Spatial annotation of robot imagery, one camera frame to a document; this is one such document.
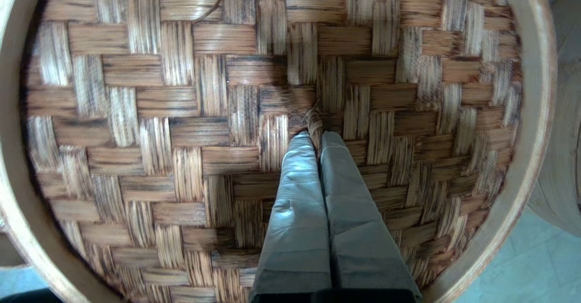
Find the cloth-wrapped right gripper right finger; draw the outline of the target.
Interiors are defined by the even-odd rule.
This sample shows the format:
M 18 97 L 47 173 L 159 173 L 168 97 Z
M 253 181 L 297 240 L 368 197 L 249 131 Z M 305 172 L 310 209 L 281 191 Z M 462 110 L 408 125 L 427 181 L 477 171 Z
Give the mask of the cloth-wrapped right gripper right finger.
M 338 286 L 349 290 L 409 290 L 413 295 L 420 295 L 338 133 L 322 134 L 321 179 Z

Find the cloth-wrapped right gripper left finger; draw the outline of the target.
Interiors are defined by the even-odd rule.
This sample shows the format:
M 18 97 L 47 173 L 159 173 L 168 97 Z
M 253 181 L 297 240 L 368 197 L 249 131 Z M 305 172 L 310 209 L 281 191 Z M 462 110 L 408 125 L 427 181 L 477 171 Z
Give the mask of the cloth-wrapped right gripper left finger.
M 253 297 L 310 296 L 332 288 L 329 227 L 307 132 L 289 142 L 256 269 Z

